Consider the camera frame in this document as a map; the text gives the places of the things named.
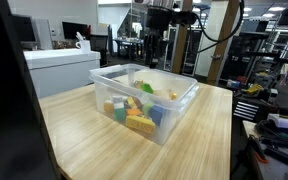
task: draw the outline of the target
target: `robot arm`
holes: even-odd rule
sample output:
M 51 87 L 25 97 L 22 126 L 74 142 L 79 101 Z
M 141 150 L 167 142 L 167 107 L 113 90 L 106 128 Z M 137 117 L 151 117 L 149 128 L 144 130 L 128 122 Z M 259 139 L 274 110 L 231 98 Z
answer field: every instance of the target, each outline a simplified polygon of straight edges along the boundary
M 154 68 L 165 52 L 168 41 L 163 40 L 164 31 L 169 24 L 182 26 L 194 24 L 197 15 L 192 12 L 175 12 L 173 0 L 133 0 L 134 3 L 148 4 L 146 27 L 149 34 L 144 41 L 146 49 L 145 64 Z

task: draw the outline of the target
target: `plastic storage container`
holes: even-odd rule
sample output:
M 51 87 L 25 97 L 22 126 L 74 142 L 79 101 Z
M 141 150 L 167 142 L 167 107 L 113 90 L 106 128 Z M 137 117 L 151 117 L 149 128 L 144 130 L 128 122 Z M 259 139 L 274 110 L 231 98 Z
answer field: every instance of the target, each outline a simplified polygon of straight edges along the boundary
M 134 64 L 90 70 L 90 79 L 99 112 L 161 145 L 198 90 L 193 78 Z

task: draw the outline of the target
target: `office chair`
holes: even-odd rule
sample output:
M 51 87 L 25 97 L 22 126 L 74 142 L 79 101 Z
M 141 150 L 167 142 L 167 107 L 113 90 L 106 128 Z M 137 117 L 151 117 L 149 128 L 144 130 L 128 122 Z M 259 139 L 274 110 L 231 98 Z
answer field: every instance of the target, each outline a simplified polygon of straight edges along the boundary
M 100 67 L 108 64 L 106 52 L 107 52 L 107 40 L 108 35 L 90 35 L 91 50 L 101 53 Z

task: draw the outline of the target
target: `ceiling light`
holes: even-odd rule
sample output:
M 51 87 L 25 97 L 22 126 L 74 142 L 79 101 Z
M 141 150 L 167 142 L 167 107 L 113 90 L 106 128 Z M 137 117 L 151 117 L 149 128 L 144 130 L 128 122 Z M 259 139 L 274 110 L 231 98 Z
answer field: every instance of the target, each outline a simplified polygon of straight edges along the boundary
M 193 8 L 194 12 L 200 12 L 201 10 L 199 8 Z
M 275 14 L 263 14 L 264 17 L 273 17 Z
M 252 8 L 244 8 L 244 11 L 247 12 L 247 11 L 252 11 Z
M 272 7 L 269 9 L 269 11 L 283 11 L 285 8 L 283 7 Z

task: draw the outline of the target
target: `white cup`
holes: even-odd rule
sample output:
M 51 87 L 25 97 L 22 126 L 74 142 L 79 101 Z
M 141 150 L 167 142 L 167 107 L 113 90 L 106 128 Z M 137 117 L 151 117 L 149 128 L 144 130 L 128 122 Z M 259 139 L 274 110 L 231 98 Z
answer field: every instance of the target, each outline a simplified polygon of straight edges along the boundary
M 89 40 L 83 40 L 75 43 L 78 49 L 81 49 L 83 53 L 89 53 L 91 51 L 91 44 Z

